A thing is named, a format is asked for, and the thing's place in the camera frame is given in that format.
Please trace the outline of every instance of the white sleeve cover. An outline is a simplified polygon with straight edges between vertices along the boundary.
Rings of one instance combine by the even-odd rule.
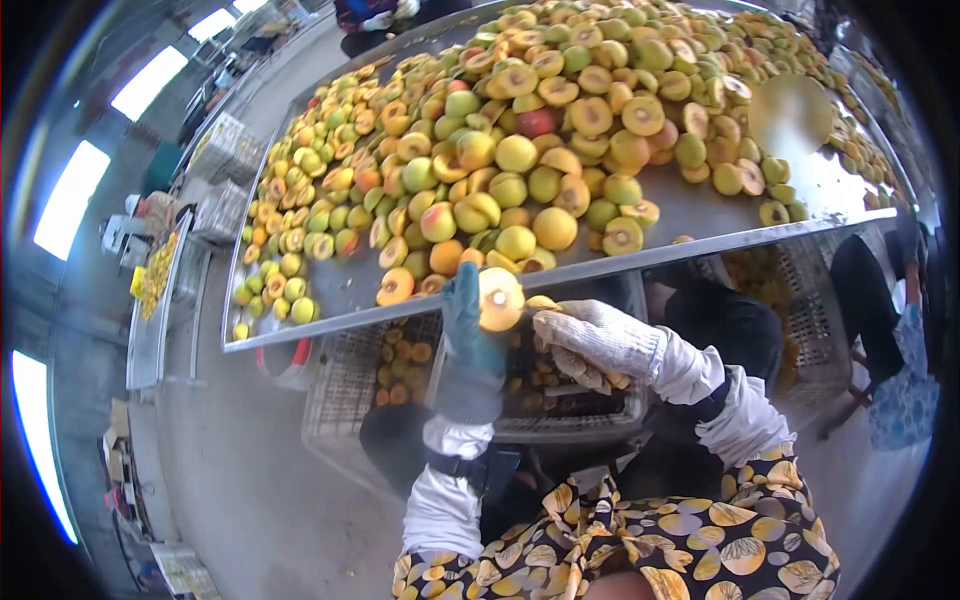
[[[662,354],[651,356],[648,377],[664,402],[696,404],[720,387],[727,374],[716,348],[698,350],[673,329],[657,329],[666,334],[666,344]]]
[[[437,415],[423,426],[423,443],[447,456],[473,459],[487,449],[493,425],[464,425]],[[403,518],[403,551],[442,550],[475,560],[480,543],[480,497],[467,479],[427,466],[410,492]]]
[[[728,366],[730,391],[716,419],[700,423],[700,444],[723,461],[724,468],[742,467],[759,452],[782,442],[794,442],[786,418],[770,405],[763,380],[750,377],[743,367]]]

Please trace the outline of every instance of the person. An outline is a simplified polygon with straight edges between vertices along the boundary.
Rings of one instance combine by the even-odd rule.
[[[870,443],[876,450],[898,450],[929,439],[940,385],[928,372],[920,286],[920,227],[913,211],[898,209],[897,228],[884,235],[896,280],[903,280],[906,305],[899,314],[879,263],[864,241],[851,235],[837,248],[830,265],[847,341],[861,340],[865,356],[854,352],[870,376],[862,394],[820,432],[825,439],[868,407]]]
[[[495,453],[505,358],[502,346],[479,329],[477,269],[465,263],[442,291],[447,362],[435,414],[426,415],[422,427],[426,464],[419,463],[419,472],[406,469],[412,483],[395,473],[391,479],[409,492],[395,597],[832,594],[839,562],[797,471],[796,436],[764,394],[764,379],[779,362],[776,317],[718,285],[654,287],[653,304],[668,322],[679,317],[720,336],[716,345],[696,348],[674,329],[642,323],[598,300],[561,302],[563,313],[539,312],[533,327],[555,356],[575,352],[600,369],[626,373],[663,399],[672,421],[693,423],[699,446],[722,469],[713,480],[716,499],[681,490],[641,499],[618,487],[612,473],[594,486],[571,476],[541,496],[537,514],[492,537],[483,526],[491,508],[483,497],[484,469],[476,467]],[[725,360],[727,351],[749,371]],[[372,413],[379,408],[404,407]],[[403,426],[398,420],[369,425],[361,429],[361,443],[390,478],[399,455],[415,451],[377,447],[383,438],[374,434],[389,429],[396,437]]]
[[[334,0],[337,24],[346,33],[340,48],[356,58],[390,36],[464,11],[469,0]]]

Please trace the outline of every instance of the concrete floor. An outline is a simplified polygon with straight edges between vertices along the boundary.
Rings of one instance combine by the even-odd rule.
[[[324,24],[299,41],[297,60],[259,76],[231,113],[268,137],[289,100],[346,60]],[[303,393],[261,376],[252,351],[223,354],[227,260],[211,266],[198,376],[205,388],[167,386],[157,400],[159,443],[174,517],[227,600],[375,598],[390,593],[403,506],[383,501],[311,454],[300,440]],[[170,337],[169,372],[187,373],[190,325]],[[926,447],[870,448],[859,411],[826,442],[797,444],[850,597],[892,532]]]

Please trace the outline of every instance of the yellow floral pattern apron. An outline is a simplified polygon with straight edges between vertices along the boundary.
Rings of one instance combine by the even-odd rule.
[[[631,502],[609,476],[583,494],[571,478],[543,499],[540,520],[512,528],[477,561],[454,552],[401,557],[394,596],[572,600],[602,572],[626,569],[639,571],[658,600],[833,595],[839,562],[792,444],[728,470],[720,497]]]

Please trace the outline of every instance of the wall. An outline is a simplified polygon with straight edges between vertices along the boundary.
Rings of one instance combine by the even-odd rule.
[[[176,138],[186,103],[206,76],[199,66],[188,65],[160,92],[139,125],[163,139]],[[22,282],[17,290],[20,302],[14,308],[19,321],[14,332],[17,346],[45,360],[49,369],[61,482],[78,533],[105,587],[112,593],[135,594],[104,506],[108,488],[99,443],[107,428],[110,399],[127,397],[131,274],[120,273],[117,259],[103,255],[99,226],[109,215],[123,212],[129,193],[140,191],[156,148],[142,136],[132,135],[127,129],[129,119],[116,111],[106,114],[84,137],[71,129],[78,119],[78,111],[67,111],[61,118],[62,133],[44,148],[45,165],[35,190],[36,197],[49,197],[83,138],[110,155],[70,254],[65,263],[57,260],[33,243],[31,231],[17,260],[5,261],[5,267],[17,270]]]

